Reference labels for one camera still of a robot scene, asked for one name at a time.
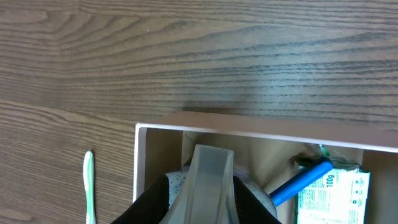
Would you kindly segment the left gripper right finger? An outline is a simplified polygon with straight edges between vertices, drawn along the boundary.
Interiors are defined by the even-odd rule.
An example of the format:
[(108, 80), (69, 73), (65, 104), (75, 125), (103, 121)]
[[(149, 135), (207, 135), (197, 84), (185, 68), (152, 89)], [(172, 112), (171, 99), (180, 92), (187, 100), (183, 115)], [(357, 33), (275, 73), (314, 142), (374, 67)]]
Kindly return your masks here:
[(233, 183), (239, 224), (281, 224), (238, 177)]

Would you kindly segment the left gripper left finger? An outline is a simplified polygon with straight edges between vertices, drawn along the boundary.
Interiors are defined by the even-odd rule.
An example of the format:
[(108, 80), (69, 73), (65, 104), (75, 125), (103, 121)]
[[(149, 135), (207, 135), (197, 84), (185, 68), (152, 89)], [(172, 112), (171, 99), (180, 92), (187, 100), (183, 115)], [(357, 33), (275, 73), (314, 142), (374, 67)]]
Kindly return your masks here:
[(164, 174), (111, 224), (159, 224), (169, 210), (169, 179)]

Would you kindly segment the clear soap pump bottle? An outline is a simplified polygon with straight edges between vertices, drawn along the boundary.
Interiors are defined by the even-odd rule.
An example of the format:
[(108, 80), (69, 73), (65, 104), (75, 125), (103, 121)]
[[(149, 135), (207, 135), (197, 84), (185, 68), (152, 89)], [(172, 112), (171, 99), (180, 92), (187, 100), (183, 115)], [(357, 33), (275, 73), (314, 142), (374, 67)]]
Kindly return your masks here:
[[(161, 223), (239, 223), (234, 197), (233, 165), (233, 151), (195, 146), (187, 170), (166, 174), (169, 179), (169, 210)], [(277, 218), (277, 210), (271, 198), (253, 186), (246, 187)]]

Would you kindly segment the blue disposable razor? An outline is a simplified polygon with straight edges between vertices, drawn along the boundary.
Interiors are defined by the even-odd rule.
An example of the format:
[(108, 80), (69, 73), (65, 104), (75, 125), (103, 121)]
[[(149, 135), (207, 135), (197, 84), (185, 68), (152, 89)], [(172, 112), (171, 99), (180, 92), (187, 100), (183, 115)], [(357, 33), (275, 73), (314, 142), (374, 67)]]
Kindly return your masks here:
[(333, 169), (332, 161), (327, 157), (321, 157), (315, 165), (302, 169), (297, 175), (289, 179), (286, 183), (274, 190), (270, 197), (275, 206), (283, 204), (301, 190), (308, 187), (314, 181), (323, 177)]

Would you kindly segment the green white toothbrush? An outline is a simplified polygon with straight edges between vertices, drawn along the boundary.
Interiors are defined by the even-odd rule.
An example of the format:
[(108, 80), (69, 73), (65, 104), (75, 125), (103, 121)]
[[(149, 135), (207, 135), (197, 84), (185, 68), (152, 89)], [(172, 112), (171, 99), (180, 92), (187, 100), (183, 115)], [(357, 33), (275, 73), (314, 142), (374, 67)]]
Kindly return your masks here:
[(86, 224), (96, 224), (94, 155), (87, 151), (83, 160), (83, 184), (86, 196)]

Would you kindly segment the green white soap packet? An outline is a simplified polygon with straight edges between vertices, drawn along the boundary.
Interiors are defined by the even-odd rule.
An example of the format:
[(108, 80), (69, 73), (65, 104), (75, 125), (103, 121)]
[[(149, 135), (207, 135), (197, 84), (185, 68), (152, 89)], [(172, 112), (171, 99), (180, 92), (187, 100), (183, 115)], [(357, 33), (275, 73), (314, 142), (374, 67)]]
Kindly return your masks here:
[(294, 197), (292, 223), (363, 224), (371, 173), (361, 166), (363, 150), (306, 144), (296, 158), (302, 170), (325, 156), (333, 169)]

